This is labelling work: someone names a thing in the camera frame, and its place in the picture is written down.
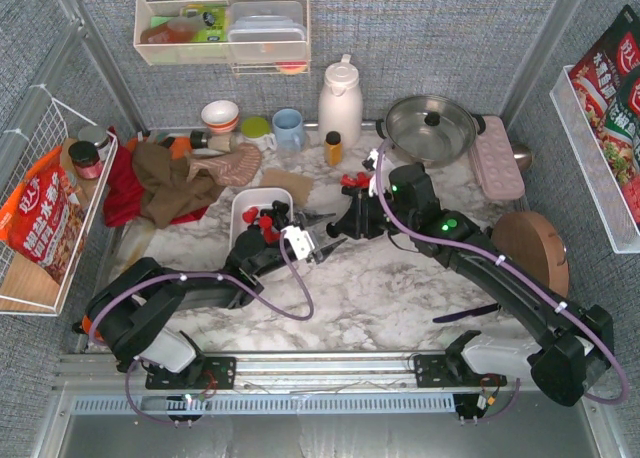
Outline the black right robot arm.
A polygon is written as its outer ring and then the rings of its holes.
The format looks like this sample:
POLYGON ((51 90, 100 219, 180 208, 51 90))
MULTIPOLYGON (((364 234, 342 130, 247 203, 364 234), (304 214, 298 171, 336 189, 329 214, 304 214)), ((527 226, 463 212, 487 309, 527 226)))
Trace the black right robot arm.
POLYGON ((526 371, 552 401, 574 405, 611 366, 611 315, 598 305, 586 309, 564 300, 501 254, 470 218, 442 208, 423 165, 400 166, 390 178, 388 190, 377 195, 373 177, 343 176, 341 192, 350 206, 328 225, 328 234, 408 235, 417 252, 479 286, 527 329, 539 348, 526 357, 526 371))

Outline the red coffee capsule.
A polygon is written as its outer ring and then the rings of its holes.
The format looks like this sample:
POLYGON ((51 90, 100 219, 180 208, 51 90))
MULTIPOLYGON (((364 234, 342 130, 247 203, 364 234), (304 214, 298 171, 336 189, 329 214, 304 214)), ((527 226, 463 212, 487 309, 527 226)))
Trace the red coffee capsule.
POLYGON ((269 215, 261 216, 258 220, 258 226, 262 231, 265 242, 270 245, 279 240, 280 232, 274 227, 273 219, 269 215))
POLYGON ((245 211, 242 214, 242 219, 246 224, 251 225, 255 222, 255 220, 259 216, 259 213, 260 213, 260 210, 257 207, 255 206, 250 207, 247 211, 245 211))

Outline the tan scouring pad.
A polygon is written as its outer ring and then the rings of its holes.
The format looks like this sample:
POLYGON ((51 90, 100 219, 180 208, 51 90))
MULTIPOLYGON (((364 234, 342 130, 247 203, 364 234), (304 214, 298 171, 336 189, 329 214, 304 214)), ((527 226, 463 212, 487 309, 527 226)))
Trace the tan scouring pad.
POLYGON ((286 190, 298 207, 304 207, 309 199, 314 180, 310 177, 276 168, 266 169, 260 181, 261 187, 277 187, 286 190))

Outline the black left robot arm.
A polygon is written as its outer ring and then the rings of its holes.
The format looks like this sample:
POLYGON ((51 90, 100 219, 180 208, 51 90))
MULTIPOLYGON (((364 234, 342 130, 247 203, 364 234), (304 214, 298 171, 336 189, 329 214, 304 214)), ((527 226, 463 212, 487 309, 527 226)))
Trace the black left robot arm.
POLYGON ((206 358, 185 333, 168 328, 174 313, 245 307, 260 300, 260 277, 296 261, 323 262, 337 246, 319 247, 311 228, 326 218, 271 207, 235 238, 223 267, 213 272, 180 272, 141 258, 89 302, 82 330, 111 350, 121 372, 142 362, 195 379, 206 369, 206 358))

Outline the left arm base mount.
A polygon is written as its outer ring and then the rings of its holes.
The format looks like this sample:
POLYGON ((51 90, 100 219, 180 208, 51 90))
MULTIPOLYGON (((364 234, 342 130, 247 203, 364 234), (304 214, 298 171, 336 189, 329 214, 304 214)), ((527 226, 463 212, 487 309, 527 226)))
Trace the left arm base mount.
POLYGON ((232 356, 196 358, 180 373, 156 365, 147 367, 148 390, 231 390, 234 387, 237 359, 232 356))

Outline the white plastic storage basket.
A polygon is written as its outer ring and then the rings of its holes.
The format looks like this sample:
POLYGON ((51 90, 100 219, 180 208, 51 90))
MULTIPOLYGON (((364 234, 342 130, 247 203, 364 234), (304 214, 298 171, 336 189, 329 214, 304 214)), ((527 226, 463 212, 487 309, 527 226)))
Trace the white plastic storage basket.
POLYGON ((239 192, 231 205, 231 220, 229 231, 229 249, 232 249, 241 233, 249 228, 243 215, 251 208, 271 209, 274 201, 280 201, 289 205, 287 217, 293 219, 294 202, 291 194, 279 187, 259 187, 246 189, 239 192))

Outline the black coffee capsule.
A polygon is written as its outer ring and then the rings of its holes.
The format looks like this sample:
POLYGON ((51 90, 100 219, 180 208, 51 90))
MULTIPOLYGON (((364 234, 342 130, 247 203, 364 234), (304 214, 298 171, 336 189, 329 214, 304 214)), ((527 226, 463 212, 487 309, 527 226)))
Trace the black coffee capsule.
POLYGON ((272 202, 270 216, 272 219, 273 227, 276 230, 280 231, 290 224, 289 211, 290 206, 288 203, 282 202, 280 200, 274 200, 272 202))

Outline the pink striped towel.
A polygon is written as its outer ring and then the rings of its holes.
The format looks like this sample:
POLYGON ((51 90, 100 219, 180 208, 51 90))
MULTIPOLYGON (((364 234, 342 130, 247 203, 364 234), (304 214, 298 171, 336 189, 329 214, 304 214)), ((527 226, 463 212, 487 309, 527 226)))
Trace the pink striped towel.
POLYGON ((189 171, 187 181, 204 171, 220 186, 242 187, 248 185, 262 163, 262 152, 254 145, 241 143, 227 154, 206 156, 188 154, 189 171))

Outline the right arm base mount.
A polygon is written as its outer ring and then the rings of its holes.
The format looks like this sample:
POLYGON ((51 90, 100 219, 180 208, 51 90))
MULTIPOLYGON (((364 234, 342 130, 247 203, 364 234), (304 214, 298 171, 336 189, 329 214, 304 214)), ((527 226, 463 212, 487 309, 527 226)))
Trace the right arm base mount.
POLYGON ((507 378, 504 375, 490 377, 488 374, 478 374, 457 355, 412 353, 407 358, 407 364, 419 388, 476 388, 481 385, 482 378, 488 379, 489 386, 507 385, 507 378))

